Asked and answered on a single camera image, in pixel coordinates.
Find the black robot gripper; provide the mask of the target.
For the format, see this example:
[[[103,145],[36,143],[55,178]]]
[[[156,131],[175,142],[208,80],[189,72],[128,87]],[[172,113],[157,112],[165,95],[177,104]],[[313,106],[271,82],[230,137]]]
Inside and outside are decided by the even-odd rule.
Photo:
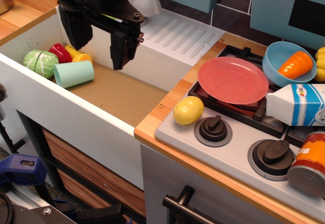
[[[61,23],[70,44],[80,50],[92,38],[92,26],[111,33],[114,70],[133,60],[143,42],[144,16],[128,0],[59,0]]]

